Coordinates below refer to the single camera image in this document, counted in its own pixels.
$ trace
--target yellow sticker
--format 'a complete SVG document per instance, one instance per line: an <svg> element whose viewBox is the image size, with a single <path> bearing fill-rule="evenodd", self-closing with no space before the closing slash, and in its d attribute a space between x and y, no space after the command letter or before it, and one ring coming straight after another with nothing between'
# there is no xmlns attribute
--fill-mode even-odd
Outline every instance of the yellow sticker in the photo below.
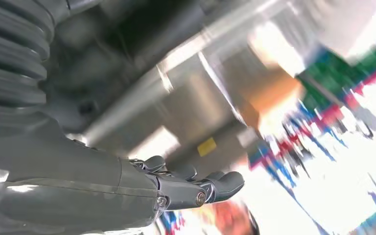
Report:
<svg viewBox="0 0 376 235"><path fill-rule="evenodd" d="M202 144L200 144L197 147L198 153L200 154L201 157L204 157L205 155L209 154L215 148L217 148L217 144L215 143L212 137L204 141Z"/></svg>

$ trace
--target bolt head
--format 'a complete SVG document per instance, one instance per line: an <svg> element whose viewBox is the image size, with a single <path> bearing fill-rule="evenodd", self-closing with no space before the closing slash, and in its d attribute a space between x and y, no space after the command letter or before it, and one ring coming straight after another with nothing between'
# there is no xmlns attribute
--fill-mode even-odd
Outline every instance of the bolt head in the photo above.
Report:
<svg viewBox="0 0 376 235"><path fill-rule="evenodd" d="M206 195L204 192L199 192L197 194L197 198L195 199L195 202L198 206L202 206L205 203Z"/></svg>
<svg viewBox="0 0 376 235"><path fill-rule="evenodd" d="M160 207L164 207L166 205L166 198L164 197L159 197L157 200L157 203Z"/></svg>

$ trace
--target robotic hand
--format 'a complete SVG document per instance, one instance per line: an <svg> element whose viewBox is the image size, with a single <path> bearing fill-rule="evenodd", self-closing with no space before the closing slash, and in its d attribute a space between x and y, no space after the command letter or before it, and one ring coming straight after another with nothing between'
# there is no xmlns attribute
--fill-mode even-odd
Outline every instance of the robotic hand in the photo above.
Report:
<svg viewBox="0 0 376 235"><path fill-rule="evenodd" d="M158 187L158 203L165 210L196 208L205 203L224 201L244 186L243 177L238 172L215 172L205 179L194 180L197 172L191 165L176 172L161 171L165 166L161 156L130 162L134 167L144 170L147 177Z"/></svg>

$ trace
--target blurred background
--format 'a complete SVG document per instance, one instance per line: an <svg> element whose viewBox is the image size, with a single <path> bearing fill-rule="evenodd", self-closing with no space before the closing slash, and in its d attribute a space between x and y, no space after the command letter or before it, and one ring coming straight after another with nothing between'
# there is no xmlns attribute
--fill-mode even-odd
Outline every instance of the blurred background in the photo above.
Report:
<svg viewBox="0 0 376 235"><path fill-rule="evenodd" d="M45 66L71 138L243 174L143 234L376 235L376 0L105 0Z"/></svg>

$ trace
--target stainless steel panel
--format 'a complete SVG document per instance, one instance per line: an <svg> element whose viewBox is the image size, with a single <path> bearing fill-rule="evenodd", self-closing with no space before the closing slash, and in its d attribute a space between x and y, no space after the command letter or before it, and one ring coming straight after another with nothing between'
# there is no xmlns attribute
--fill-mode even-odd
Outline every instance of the stainless steel panel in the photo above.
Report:
<svg viewBox="0 0 376 235"><path fill-rule="evenodd" d="M201 139L205 141L208 138L212 138L216 144L215 149L201 156L197 149L197 146L201 143L198 142L193 146L173 152L168 157L166 166L168 169L174 170L189 163L197 169L198 174L196 177L198 179L204 178L212 172L227 169L236 160L246 156L247 153L254 154L256 150L253 148L255 141L249 146L242 146L237 138L237 135L246 128L245 125L237 120L226 123L218 130L209 132L206 138Z"/></svg>
<svg viewBox="0 0 376 235"><path fill-rule="evenodd" d="M91 124L84 133L87 144L96 145L100 139L117 127L125 125L129 119L167 94L159 71L152 69L129 89L122 99Z"/></svg>
<svg viewBox="0 0 376 235"><path fill-rule="evenodd" d="M210 56L210 64L218 77L222 80L225 89L235 106L241 105L241 93L257 83L271 83L264 79L270 70L256 57L246 40L237 42L235 50L230 55Z"/></svg>
<svg viewBox="0 0 376 235"><path fill-rule="evenodd" d="M126 157L161 126L175 135L181 146L191 146L235 119L229 103L197 56L175 67L167 76L175 90L119 126L97 147Z"/></svg>

